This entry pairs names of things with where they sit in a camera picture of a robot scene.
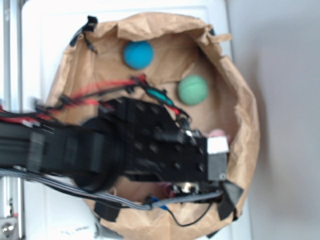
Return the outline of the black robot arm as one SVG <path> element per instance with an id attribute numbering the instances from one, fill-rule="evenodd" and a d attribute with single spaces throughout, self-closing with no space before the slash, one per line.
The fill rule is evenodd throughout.
<path id="1" fill-rule="evenodd" d="M 127 97 L 102 103 L 81 126 L 0 118 L 2 168 L 70 177 L 88 193 L 109 189 L 120 177 L 207 191 L 226 178 L 228 152 L 226 137 L 205 137 L 164 106 Z"/>

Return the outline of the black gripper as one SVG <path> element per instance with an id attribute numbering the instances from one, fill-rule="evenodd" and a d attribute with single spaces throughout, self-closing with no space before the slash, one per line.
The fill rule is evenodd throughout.
<path id="1" fill-rule="evenodd" d="M 176 195 L 190 195 L 213 192 L 227 178 L 228 139 L 191 130 L 164 106 L 121 97 L 103 103 L 98 115 L 122 150 L 121 175 L 133 182 L 171 183 Z"/>

